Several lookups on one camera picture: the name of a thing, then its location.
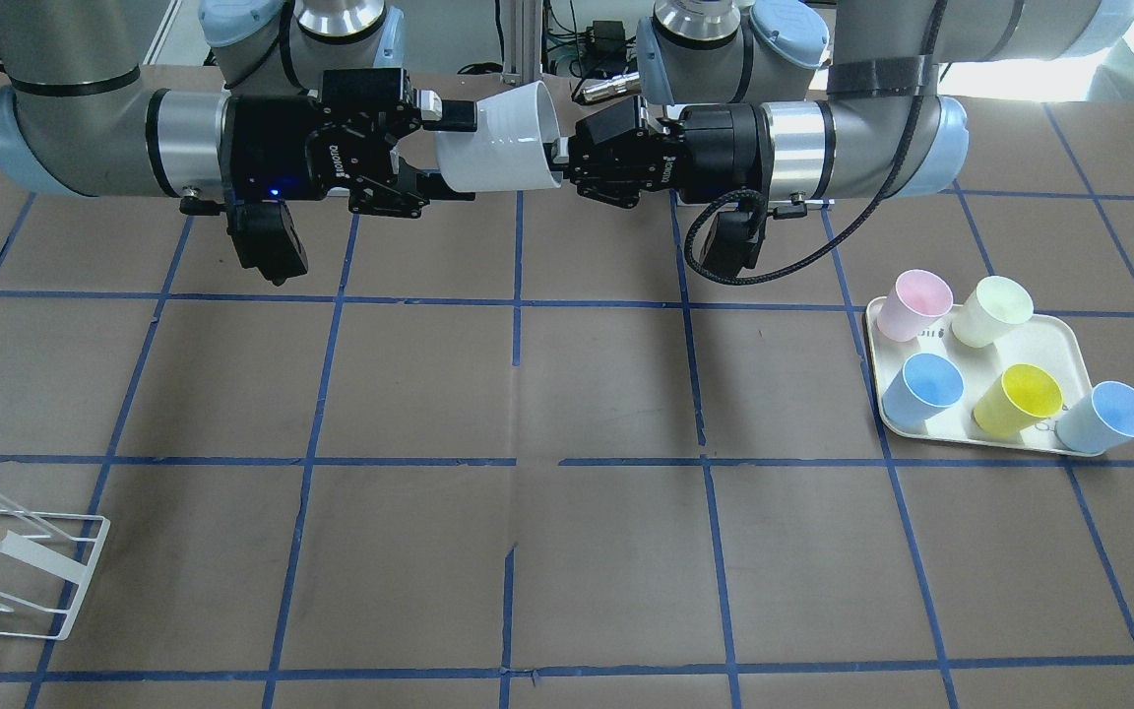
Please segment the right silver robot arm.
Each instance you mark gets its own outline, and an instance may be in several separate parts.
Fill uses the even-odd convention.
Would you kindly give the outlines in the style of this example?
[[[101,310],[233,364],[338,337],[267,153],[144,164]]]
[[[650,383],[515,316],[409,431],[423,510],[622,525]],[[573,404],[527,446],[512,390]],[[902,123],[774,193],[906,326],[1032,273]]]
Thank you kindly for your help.
[[[475,129],[475,105],[418,91],[383,1],[206,1],[219,93],[152,87],[117,1],[0,1],[0,167],[68,196],[169,196],[230,223],[345,189],[355,214],[418,219],[471,201],[398,154],[417,130]]]

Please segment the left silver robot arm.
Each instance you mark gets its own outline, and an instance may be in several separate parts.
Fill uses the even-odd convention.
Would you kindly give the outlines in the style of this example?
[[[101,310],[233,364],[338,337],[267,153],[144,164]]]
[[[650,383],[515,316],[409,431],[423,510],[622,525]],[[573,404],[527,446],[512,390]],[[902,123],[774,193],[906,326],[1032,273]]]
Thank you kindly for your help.
[[[582,118],[550,161],[581,196],[688,205],[730,189],[926,196],[968,155],[949,64],[1058,60],[1115,44],[1134,1],[657,1],[636,28],[640,94]]]

